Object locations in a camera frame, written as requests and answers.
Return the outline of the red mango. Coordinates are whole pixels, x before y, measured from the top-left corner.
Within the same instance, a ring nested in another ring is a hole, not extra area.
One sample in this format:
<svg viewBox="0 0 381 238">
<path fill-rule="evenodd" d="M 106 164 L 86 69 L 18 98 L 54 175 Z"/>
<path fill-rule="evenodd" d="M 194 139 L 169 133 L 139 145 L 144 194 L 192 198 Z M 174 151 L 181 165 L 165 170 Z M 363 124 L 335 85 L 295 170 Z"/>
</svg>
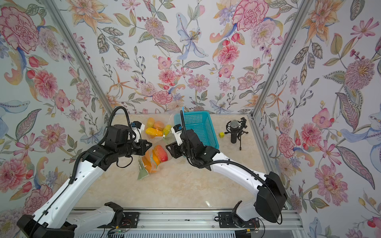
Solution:
<svg viewBox="0 0 381 238">
<path fill-rule="evenodd" d="M 154 152 L 161 163 L 168 161 L 167 152 L 161 145 L 155 146 Z"/>
</svg>

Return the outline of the clear green-zip bag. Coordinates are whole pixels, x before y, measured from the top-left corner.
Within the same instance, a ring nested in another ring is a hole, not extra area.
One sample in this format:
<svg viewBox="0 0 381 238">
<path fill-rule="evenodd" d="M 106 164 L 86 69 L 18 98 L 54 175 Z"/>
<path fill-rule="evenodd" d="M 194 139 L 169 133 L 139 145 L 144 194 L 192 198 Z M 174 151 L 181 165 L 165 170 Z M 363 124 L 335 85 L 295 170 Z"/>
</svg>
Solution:
<svg viewBox="0 0 381 238">
<path fill-rule="evenodd" d="M 153 140 L 153 146 L 143 155 L 139 156 L 138 180 L 142 180 L 152 174 L 158 173 L 164 168 L 163 164 L 169 162 L 173 156 L 167 150 L 169 141 L 165 139 Z"/>
</svg>

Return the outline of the teal plastic basket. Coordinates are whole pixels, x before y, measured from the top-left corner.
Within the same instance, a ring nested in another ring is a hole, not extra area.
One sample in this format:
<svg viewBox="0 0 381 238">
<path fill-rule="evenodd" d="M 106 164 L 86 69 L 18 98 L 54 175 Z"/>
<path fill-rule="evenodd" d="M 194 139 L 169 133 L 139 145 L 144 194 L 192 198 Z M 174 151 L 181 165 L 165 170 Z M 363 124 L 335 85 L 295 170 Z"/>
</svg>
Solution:
<svg viewBox="0 0 381 238">
<path fill-rule="evenodd" d="M 193 130 L 205 146 L 219 149 L 218 140 L 209 112 L 186 112 L 184 114 L 187 130 Z"/>
</svg>

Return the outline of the small yellow-orange mango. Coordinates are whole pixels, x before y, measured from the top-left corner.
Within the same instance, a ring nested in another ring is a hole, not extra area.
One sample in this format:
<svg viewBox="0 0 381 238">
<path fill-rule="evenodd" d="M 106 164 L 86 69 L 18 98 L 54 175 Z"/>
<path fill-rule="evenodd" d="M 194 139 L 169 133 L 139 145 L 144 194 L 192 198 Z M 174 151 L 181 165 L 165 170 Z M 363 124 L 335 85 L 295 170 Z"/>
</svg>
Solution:
<svg viewBox="0 0 381 238">
<path fill-rule="evenodd" d="M 146 127 L 147 128 L 154 128 L 154 124 L 155 124 L 155 119 L 150 117 L 147 119 L 147 122 L 146 122 Z"/>
</svg>

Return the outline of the clear blue-zip bag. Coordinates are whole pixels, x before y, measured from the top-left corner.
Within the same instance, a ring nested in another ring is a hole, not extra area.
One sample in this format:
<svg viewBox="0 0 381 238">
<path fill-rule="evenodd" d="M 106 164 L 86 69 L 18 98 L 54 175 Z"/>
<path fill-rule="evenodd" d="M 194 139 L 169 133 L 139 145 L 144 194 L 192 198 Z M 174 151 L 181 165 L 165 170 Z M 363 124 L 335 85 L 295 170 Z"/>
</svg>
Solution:
<svg viewBox="0 0 381 238">
<path fill-rule="evenodd" d="M 167 112 L 150 114 L 144 121 L 144 134 L 148 139 L 166 139 L 172 134 L 171 128 L 179 124 L 175 122 L 175 116 L 180 115 L 183 107 L 175 108 Z"/>
</svg>

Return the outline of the large orange mango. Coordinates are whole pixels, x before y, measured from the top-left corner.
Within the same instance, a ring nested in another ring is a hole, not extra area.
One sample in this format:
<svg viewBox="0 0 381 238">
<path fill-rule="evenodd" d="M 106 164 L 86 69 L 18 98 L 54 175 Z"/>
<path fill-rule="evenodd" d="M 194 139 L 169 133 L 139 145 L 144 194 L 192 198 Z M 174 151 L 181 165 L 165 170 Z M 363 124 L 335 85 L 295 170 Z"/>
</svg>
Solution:
<svg viewBox="0 0 381 238">
<path fill-rule="evenodd" d="M 155 124 L 154 124 L 154 128 L 159 130 L 159 131 L 163 131 L 165 127 L 165 124 L 161 121 L 155 121 Z"/>
</svg>

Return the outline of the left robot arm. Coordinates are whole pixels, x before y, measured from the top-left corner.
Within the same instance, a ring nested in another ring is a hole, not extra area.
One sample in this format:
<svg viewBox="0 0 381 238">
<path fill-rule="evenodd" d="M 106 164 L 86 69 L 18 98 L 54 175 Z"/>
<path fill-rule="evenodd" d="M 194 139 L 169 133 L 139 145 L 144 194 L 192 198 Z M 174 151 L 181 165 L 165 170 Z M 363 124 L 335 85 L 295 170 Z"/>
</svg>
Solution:
<svg viewBox="0 0 381 238">
<path fill-rule="evenodd" d="M 143 156 L 152 146 L 142 139 L 145 125 L 139 121 L 126 125 L 112 125 L 118 110 L 110 115 L 104 137 L 94 146 L 82 152 L 75 160 L 72 175 L 63 186 L 33 215 L 22 215 L 17 226 L 28 238 L 77 238 L 101 226 L 116 228 L 125 219 L 123 208 L 114 203 L 87 212 L 80 217 L 69 214 L 91 185 L 121 157 Z"/>
</svg>

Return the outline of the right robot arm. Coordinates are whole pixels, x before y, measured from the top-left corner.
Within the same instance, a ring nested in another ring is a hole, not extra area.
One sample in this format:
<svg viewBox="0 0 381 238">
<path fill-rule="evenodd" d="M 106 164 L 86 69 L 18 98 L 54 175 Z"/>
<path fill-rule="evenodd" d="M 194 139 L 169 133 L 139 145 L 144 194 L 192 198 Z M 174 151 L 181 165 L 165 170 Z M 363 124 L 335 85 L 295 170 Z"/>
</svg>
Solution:
<svg viewBox="0 0 381 238">
<path fill-rule="evenodd" d="M 176 141 L 166 148 L 173 158 L 186 157 L 188 163 L 198 169 L 219 173 L 246 188 L 253 199 L 239 201 L 229 215 L 238 228 L 253 219 L 263 218 L 268 222 L 282 224 L 282 209 L 287 193 L 278 174 L 251 170 L 227 157 L 218 149 L 206 146 L 192 129 L 186 128 L 184 111 L 179 113 L 181 122 L 172 127 Z"/>
</svg>

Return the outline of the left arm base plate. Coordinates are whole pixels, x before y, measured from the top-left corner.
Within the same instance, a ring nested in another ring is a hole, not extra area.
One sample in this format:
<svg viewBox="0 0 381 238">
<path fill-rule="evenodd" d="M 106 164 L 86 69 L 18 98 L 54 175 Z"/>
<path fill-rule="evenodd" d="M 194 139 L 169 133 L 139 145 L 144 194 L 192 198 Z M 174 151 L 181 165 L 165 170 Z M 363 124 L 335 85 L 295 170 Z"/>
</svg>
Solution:
<svg viewBox="0 0 381 238">
<path fill-rule="evenodd" d="M 117 214 L 113 220 L 106 224 L 99 226 L 99 229 L 131 229 L 137 228 L 139 221 L 140 213 L 139 212 L 124 212 L 123 214 Z"/>
</svg>

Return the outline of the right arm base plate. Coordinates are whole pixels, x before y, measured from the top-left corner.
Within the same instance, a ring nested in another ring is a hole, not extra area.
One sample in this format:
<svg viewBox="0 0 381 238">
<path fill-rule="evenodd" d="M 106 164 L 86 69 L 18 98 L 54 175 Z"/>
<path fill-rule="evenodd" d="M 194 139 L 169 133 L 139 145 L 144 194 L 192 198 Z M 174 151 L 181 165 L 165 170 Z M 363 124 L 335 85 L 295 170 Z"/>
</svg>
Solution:
<svg viewBox="0 0 381 238">
<path fill-rule="evenodd" d="M 258 218 L 244 221 L 232 212 L 218 212 L 218 215 L 214 217 L 214 221 L 219 224 L 220 228 L 256 229 L 261 227 Z"/>
</svg>

